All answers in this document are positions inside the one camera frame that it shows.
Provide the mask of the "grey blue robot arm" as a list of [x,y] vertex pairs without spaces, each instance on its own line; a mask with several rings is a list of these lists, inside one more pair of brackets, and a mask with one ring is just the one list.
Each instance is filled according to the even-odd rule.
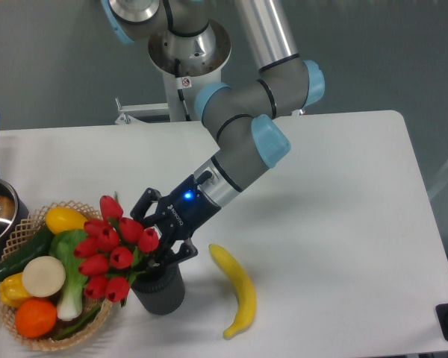
[[161,236],[140,269],[196,256],[193,233],[289,152],[275,119],[304,110],[325,91],[319,66],[299,56],[279,1],[235,6],[260,74],[240,89],[220,80],[230,39],[203,1],[102,2],[121,41],[148,39],[167,88],[169,117],[201,122],[219,148],[170,194],[147,189],[135,204],[132,218]]

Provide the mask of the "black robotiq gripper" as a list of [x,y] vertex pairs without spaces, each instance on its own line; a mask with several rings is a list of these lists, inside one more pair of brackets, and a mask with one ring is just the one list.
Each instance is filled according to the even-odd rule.
[[[160,246],[146,260],[146,267],[164,269],[176,266],[198,254],[190,237],[206,221],[221,210],[209,199],[201,185],[211,179],[211,173],[202,173],[197,178],[190,175],[170,194],[162,197],[153,188],[147,188],[130,212],[131,217],[144,228],[156,226],[161,232]],[[156,204],[153,214],[147,214]],[[171,248],[182,240],[178,250]]]

